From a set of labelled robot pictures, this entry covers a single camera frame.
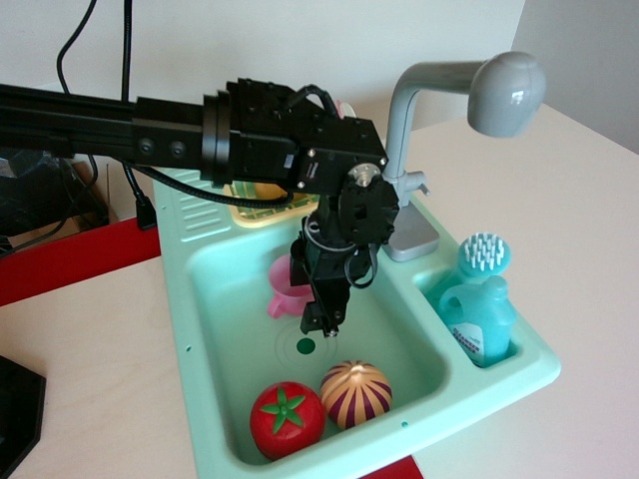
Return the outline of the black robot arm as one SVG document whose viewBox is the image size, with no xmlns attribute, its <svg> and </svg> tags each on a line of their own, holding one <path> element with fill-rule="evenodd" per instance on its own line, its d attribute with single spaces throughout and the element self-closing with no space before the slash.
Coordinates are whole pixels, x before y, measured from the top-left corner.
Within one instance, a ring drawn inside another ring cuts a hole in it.
<svg viewBox="0 0 639 479">
<path fill-rule="evenodd" d="M 290 276 L 314 294 L 302 331 L 327 337 L 344 321 L 351 291 L 372 283 L 399 211 L 373 123 L 341 117 L 314 85 L 241 79 L 202 105 L 3 86 L 1 143 L 63 158 L 107 156 L 150 177 L 173 168 L 196 170 L 215 185 L 274 184 L 284 191 L 276 206 L 294 194 L 318 196 L 292 244 Z"/>
</svg>

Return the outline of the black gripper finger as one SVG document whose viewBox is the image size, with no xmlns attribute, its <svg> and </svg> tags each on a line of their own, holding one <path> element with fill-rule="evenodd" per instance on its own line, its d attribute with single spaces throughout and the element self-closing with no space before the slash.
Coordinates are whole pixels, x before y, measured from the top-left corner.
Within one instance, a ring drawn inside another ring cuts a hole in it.
<svg viewBox="0 0 639 479">
<path fill-rule="evenodd" d="M 335 337 L 338 334 L 339 326 L 345 320 L 349 291 L 348 289 L 328 290 L 321 295 L 321 299 L 323 335 Z"/>
<path fill-rule="evenodd" d="M 314 300 L 305 305 L 300 330 L 303 334 L 312 331 L 323 331 L 323 313 L 320 304 Z"/>
</svg>

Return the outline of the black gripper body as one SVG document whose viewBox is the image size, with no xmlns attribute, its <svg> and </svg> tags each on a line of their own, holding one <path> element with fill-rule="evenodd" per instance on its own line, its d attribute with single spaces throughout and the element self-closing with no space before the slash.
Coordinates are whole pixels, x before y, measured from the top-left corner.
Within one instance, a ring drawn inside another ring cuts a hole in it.
<svg viewBox="0 0 639 479">
<path fill-rule="evenodd" d="M 321 312 L 345 312 L 350 290 L 371 285 L 377 271 L 379 245 L 345 239 L 336 220 L 319 210 L 304 217 L 290 249 L 291 282 L 310 285 Z"/>
</svg>

